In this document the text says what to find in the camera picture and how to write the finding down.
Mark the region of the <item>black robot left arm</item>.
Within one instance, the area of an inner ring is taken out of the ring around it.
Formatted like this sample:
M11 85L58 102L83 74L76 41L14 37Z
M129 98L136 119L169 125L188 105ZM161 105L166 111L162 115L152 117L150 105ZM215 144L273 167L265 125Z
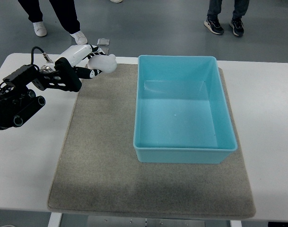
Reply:
M55 62L54 71L43 71L34 64L36 49L49 60L43 49L35 46L31 50L31 63L21 66L0 83L0 130L22 126L45 105L45 98L29 89L29 83L41 91L52 88L78 92L81 88L77 67L72 67L66 58L60 57Z

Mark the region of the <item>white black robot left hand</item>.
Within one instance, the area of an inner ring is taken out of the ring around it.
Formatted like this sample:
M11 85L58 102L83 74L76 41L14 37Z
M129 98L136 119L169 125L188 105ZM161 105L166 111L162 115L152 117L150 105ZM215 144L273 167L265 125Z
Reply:
M99 47L84 44L84 45L72 45L67 50L65 50L55 61L54 65L60 64L60 59L64 58L68 62L68 65L76 72L77 76L81 79L92 79L101 73L100 70L91 70L89 68L78 68L75 67L82 60L92 58L95 55L101 55L99 52Z

